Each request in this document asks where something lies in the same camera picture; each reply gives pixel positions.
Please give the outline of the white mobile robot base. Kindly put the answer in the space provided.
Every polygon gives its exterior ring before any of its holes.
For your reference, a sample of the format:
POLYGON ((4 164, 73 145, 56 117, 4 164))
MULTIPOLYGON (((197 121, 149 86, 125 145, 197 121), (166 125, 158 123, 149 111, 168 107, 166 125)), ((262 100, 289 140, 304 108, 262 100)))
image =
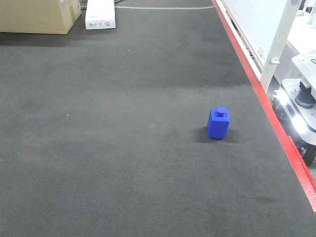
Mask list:
POLYGON ((273 94, 272 107, 285 133, 310 166, 316 160, 316 52, 292 58, 299 72, 283 79, 273 94))

